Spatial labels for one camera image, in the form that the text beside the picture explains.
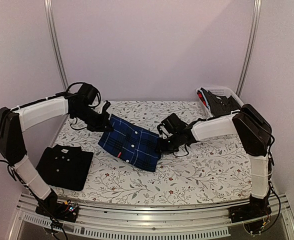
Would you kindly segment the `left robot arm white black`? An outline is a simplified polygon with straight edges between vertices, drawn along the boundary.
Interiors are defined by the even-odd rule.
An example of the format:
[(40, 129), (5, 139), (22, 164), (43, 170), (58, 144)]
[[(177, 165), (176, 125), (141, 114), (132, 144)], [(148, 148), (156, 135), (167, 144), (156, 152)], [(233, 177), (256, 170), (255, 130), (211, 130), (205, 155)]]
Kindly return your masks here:
[(35, 198), (42, 200), (42, 209), (50, 216), (61, 213), (61, 205), (50, 198), (56, 193), (42, 179), (31, 163), (23, 133), (50, 119), (68, 115), (86, 124), (91, 132), (110, 132), (110, 102), (102, 101), (99, 90), (89, 83), (80, 83), (76, 93), (69, 90), (13, 108), (0, 108), (0, 154), (13, 179), (19, 179)]

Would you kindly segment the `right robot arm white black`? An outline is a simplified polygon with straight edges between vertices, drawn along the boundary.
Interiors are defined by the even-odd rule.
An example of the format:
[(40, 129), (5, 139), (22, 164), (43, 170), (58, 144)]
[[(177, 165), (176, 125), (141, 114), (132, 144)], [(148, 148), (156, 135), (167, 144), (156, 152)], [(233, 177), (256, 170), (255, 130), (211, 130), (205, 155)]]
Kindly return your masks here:
[(198, 118), (191, 123), (182, 121), (171, 114), (157, 126), (160, 137), (156, 151), (161, 154), (173, 154), (181, 146), (225, 135), (238, 135), (242, 147), (251, 164), (252, 189), (250, 197), (254, 199), (246, 206), (249, 218), (256, 218), (265, 210), (266, 200), (271, 192), (270, 180), (274, 166), (271, 147), (275, 142), (271, 125), (251, 105), (244, 104), (229, 114)]

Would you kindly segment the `black polo shirt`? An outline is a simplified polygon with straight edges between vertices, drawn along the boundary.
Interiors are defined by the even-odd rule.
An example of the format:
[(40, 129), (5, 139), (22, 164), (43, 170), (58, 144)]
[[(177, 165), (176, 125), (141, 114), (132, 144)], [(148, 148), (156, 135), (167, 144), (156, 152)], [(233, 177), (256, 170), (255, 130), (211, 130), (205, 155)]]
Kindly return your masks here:
[(47, 147), (36, 166), (42, 179), (50, 186), (72, 191), (84, 189), (94, 153), (80, 146)]

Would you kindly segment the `blue plaid long sleeve shirt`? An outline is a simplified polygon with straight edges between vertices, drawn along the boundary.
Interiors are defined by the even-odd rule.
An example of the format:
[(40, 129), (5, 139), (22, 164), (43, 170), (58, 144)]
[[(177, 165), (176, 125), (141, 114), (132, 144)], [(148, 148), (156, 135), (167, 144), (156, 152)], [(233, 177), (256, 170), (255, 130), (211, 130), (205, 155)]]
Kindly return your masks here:
[(159, 135), (116, 115), (110, 117), (113, 131), (104, 132), (98, 141), (110, 155), (143, 171), (154, 173), (161, 154), (156, 151)]

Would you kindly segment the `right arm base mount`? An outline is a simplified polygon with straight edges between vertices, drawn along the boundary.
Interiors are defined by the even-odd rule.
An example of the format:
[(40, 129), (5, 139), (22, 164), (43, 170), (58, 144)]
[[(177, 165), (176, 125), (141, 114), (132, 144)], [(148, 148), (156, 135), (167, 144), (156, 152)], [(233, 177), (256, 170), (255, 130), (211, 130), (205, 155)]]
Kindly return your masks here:
[(228, 218), (232, 223), (243, 223), (243, 227), (250, 235), (261, 234), (269, 222), (272, 210), (269, 205), (261, 209), (254, 204), (243, 204), (228, 208)]

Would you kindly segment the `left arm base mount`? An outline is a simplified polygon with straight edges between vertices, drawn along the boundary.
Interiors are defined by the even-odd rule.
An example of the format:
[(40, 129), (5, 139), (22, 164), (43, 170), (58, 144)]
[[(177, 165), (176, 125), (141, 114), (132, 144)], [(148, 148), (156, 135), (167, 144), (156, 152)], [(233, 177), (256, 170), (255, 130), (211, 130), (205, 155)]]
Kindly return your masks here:
[(70, 200), (64, 202), (41, 200), (38, 202), (35, 212), (56, 220), (75, 223), (79, 214), (79, 204)]

